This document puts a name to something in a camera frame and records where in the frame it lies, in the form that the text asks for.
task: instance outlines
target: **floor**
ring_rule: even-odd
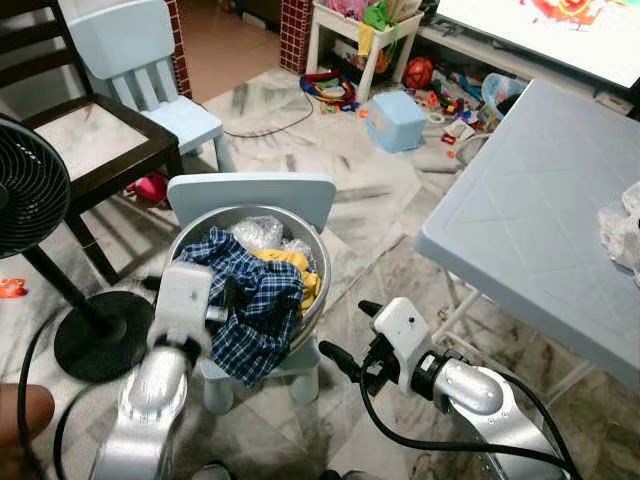
[[[280,70],[204,103],[228,131],[251,135],[269,132],[301,118],[310,104],[297,78]],[[385,303],[408,297],[435,328],[452,309],[439,267],[416,254],[413,239],[454,175],[425,173],[451,162],[427,138],[413,152],[389,155],[369,140],[363,120],[354,114],[322,115],[275,135],[254,139],[228,137],[241,171],[324,172],[338,193],[322,238],[333,266],[325,312],[316,334],[361,359],[372,338],[367,317],[357,303]],[[199,158],[186,158],[190,172],[213,171],[215,154],[207,145]],[[162,268],[178,231],[172,212],[141,208],[114,196],[84,215],[116,269],[126,275],[117,286],[140,292],[140,279]],[[87,293],[104,288],[69,232],[60,227],[43,245]],[[0,372],[15,380],[26,344],[48,315],[60,317],[59,296],[21,257],[0,262],[0,277],[24,276],[30,292],[0,303],[5,335],[0,338]],[[465,287],[458,285],[461,293]],[[579,361],[532,328],[481,300],[456,331],[470,343],[543,390]],[[49,458],[57,419],[82,385],[60,372],[52,353],[54,330],[36,351],[30,380],[47,386],[56,398],[54,422],[35,442]],[[385,480],[487,478],[477,457],[436,454],[399,447],[383,437],[364,411],[357,389],[330,362],[319,370],[320,395],[296,405],[284,380],[268,380],[258,391],[238,388],[230,412],[213,417],[201,402],[202,379],[196,373],[183,420],[176,432],[176,479],[189,479],[203,464],[223,460],[238,478],[314,480],[327,467],[353,469]],[[120,381],[96,388],[72,413],[63,461],[70,479],[87,478],[99,443],[115,419]],[[405,398],[387,385],[375,399],[379,415],[392,429],[420,439],[463,438],[449,417],[419,398]],[[615,379],[595,371],[569,391],[552,410],[579,470],[587,480],[640,478],[640,401]]]
[[[218,0],[179,0],[187,71],[204,102],[278,66],[280,37],[226,13]]]

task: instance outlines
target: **fan grille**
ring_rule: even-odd
[[[36,133],[0,118],[0,258],[48,237],[67,213],[70,191],[60,155]]]

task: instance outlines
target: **stainless steel bowl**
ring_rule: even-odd
[[[290,348],[291,351],[294,351],[302,346],[309,335],[311,335],[324,309],[327,292],[329,291],[329,283],[331,282],[331,265],[327,249],[315,228],[302,218],[282,208],[266,206],[225,207],[212,210],[195,219],[180,232],[180,235],[178,235],[169,248],[168,258],[169,261],[172,261],[180,255],[182,249],[187,245],[206,240],[211,227],[226,229],[247,217],[259,217],[263,215],[272,215],[282,222],[284,226],[284,236],[286,238],[299,238],[311,247],[315,267],[322,281],[318,297],[307,313],[304,314],[300,325],[298,325],[298,328],[291,336]]]

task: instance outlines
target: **blue plaid shirt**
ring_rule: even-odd
[[[178,260],[211,268],[212,306],[223,306],[225,282],[230,275],[235,280],[239,295],[213,341],[211,359],[245,385],[255,385],[289,353],[303,296],[300,271],[290,263],[254,257],[232,234],[215,227],[208,240],[185,247]]]

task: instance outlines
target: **yellow cloth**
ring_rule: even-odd
[[[361,57],[369,56],[371,45],[373,44],[374,28],[371,25],[360,22],[360,30],[358,34],[358,55]]]
[[[251,255],[266,262],[287,262],[298,267],[304,284],[304,297],[300,310],[302,310],[303,315],[307,313],[307,310],[311,308],[311,305],[313,305],[313,302],[320,293],[321,285],[318,274],[307,271],[309,269],[307,257],[300,252],[291,252],[288,250],[252,250]]]

